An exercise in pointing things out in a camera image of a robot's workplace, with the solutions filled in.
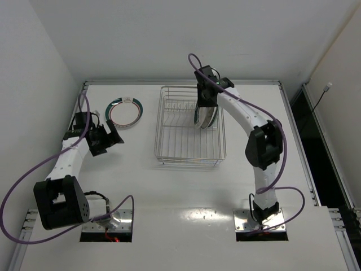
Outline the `white plate with grey rim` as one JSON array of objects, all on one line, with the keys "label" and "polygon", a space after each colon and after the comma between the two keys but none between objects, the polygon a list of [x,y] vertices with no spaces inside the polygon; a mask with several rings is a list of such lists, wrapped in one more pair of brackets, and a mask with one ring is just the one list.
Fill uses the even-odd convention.
[{"label": "white plate with grey rim", "polygon": [[206,116],[201,126],[203,129],[211,127],[218,116],[218,106],[206,107],[206,109],[207,109]]}]

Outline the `green red rimmed plate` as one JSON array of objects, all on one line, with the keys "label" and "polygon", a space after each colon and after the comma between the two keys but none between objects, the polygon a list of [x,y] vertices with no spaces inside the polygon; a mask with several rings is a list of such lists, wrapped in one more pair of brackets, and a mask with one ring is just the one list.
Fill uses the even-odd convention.
[{"label": "green red rimmed plate", "polygon": [[209,125],[209,107],[199,107],[195,109],[194,124],[196,128],[205,129]]},{"label": "green red rimmed plate", "polygon": [[139,100],[131,97],[117,98],[105,109],[105,119],[120,129],[127,129],[136,125],[142,115],[143,105]]}]

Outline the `small blue patterned plate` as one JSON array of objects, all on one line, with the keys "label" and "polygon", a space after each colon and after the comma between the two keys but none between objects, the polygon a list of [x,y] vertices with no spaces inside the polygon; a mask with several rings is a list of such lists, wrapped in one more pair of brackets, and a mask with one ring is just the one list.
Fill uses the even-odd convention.
[{"label": "small blue patterned plate", "polygon": [[216,119],[218,118],[219,110],[220,110],[220,107],[217,107],[217,108],[216,108],[215,115],[214,115],[214,121],[216,121]]}]

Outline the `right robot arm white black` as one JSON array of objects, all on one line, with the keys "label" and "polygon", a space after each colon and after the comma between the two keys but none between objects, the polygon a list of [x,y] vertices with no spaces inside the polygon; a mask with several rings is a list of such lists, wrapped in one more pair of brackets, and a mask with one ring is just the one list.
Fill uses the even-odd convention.
[{"label": "right robot arm white black", "polygon": [[219,108],[223,108],[241,125],[248,136],[245,155],[253,166],[256,187],[253,218],[261,224],[279,211],[274,186],[281,176],[281,173],[276,171],[276,166],[283,153],[284,132],[273,117],[265,119],[258,114],[258,107],[243,101],[235,85],[226,77],[215,76],[210,66],[195,70],[195,76],[195,126],[201,129],[211,127]]}]

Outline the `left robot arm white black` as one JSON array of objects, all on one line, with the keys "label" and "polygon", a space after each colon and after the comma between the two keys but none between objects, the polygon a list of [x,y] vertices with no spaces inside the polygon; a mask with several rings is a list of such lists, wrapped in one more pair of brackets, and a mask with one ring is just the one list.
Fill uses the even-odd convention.
[{"label": "left robot arm white black", "polygon": [[62,153],[50,174],[33,188],[39,215],[46,230],[62,228],[88,222],[90,207],[85,193],[78,183],[78,176],[87,153],[92,156],[105,154],[107,149],[124,143],[111,120],[106,120],[110,129],[95,125],[87,113],[76,113],[75,124],[62,140]]}]

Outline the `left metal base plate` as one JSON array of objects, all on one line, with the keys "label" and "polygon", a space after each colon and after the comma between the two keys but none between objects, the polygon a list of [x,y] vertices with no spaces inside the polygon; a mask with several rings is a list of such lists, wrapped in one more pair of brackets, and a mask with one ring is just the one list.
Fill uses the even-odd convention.
[{"label": "left metal base plate", "polygon": [[111,218],[101,222],[88,222],[82,226],[82,233],[103,233],[107,229],[109,233],[129,234],[132,232],[131,209],[118,209],[111,214]]}]

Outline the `metal base plate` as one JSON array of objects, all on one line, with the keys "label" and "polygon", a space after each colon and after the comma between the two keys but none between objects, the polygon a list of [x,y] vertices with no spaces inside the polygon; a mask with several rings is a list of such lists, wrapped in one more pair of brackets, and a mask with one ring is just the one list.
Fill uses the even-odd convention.
[{"label": "metal base plate", "polygon": [[248,233],[261,229],[264,229],[266,232],[285,233],[287,230],[284,222],[282,209],[277,214],[263,220],[262,225],[252,219],[249,209],[234,210],[235,231],[237,233]]},{"label": "metal base plate", "polygon": [[129,234],[132,232],[131,209],[118,209],[111,214],[111,218],[101,222],[88,222],[82,226],[82,233],[103,233],[107,229],[109,233]]}]

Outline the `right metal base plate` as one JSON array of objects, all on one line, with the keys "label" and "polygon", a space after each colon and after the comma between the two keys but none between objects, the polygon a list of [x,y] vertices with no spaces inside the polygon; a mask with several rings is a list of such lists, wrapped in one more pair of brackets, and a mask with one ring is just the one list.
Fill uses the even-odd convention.
[{"label": "right metal base plate", "polygon": [[266,232],[285,233],[287,230],[284,222],[282,209],[277,214],[263,220],[262,225],[252,219],[249,209],[234,210],[235,231],[237,233],[248,233],[261,229],[264,229]]}]

